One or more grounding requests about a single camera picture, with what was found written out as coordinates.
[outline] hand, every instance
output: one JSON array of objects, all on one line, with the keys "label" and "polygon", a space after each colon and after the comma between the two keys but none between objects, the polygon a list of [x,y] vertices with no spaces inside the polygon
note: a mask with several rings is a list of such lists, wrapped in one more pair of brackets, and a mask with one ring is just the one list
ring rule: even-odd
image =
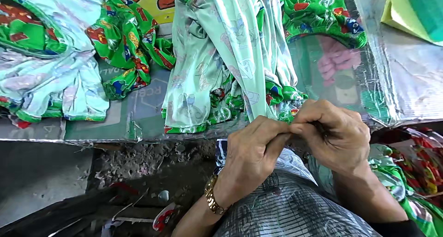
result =
[{"label": "hand", "polygon": [[358,49],[347,49],[343,44],[327,36],[318,36],[323,48],[323,56],[318,60],[318,71],[324,79],[324,86],[335,82],[334,74],[338,70],[357,68],[362,59]]},{"label": "hand", "polygon": [[265,181],[292,135],[288,132],[288,124],[258,116],[244,129],[229,135],[226,164],[213,191],[219,206],[228,208]]},{"label": "hand", "polygon": [[[309,122],[318,121],[322,134]],[[307,100],[290,125],[292,133],[304,138],[314,157],[324,166],[344,176],[368,171],[369,128],[359,113],[338,108],[327,100]]]}]

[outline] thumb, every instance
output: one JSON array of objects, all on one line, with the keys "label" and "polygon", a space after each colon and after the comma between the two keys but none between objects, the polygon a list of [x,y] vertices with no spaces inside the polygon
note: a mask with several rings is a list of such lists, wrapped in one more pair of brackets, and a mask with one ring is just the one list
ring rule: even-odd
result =
[{"label": "thumb", "polygon": [[266,150],[264,151],[264,157],[271,160],[273,163],[277,160],[280,152],[284,148],[284,144],[292,137],[291,133],[281,133],[273,138],[266,145]]},{"label": "thumb", "polygon": [[293,123],[289,130],[305,139],[311,149],[318,149],[325,144],[321,133],[310,123]]}]

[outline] yellow sign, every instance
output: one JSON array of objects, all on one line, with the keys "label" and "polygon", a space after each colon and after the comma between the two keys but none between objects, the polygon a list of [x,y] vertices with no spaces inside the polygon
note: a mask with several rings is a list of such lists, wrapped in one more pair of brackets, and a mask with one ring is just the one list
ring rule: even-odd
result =
[{"label": "yellow sign", "polygon": [[174,0],[134,0],[146,9],[159,23],[172,22],[174,18]]}]

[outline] left hand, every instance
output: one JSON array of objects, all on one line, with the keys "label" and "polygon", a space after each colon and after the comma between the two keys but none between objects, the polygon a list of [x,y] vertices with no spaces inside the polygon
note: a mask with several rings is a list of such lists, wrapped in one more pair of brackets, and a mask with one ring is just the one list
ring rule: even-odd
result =
[{"label": "left hand", "polygon": [[289,125],[264,116],[228,137],[226,164],[214,186],[215,201],[228,208],[249,195],[274,171],[291,137]]},{"label": "left hand", "polygon": [[324,86],[334,83],[338,70],[357,68],[362,59],[360,50],[347,49],[343,44],[327,36],[318,36],[323,48],[323,56],[318,60],[318,70],[324,79]]}]

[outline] gold wristwatch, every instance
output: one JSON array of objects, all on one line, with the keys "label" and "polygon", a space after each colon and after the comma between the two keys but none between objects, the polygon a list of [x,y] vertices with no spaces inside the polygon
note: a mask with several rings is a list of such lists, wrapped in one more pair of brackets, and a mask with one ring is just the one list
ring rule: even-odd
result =
[{"label": "gold wristwatch", "polygon": [[220,207],[214,198],[214,185],[218,177],[218,175],[212,175],[211,178],[208,180],[208,183],[206,183],[205,187],[205,196],[206,200],[208,201],[209,209],[211,209],[213,213],[221,215],[228,209]]}]

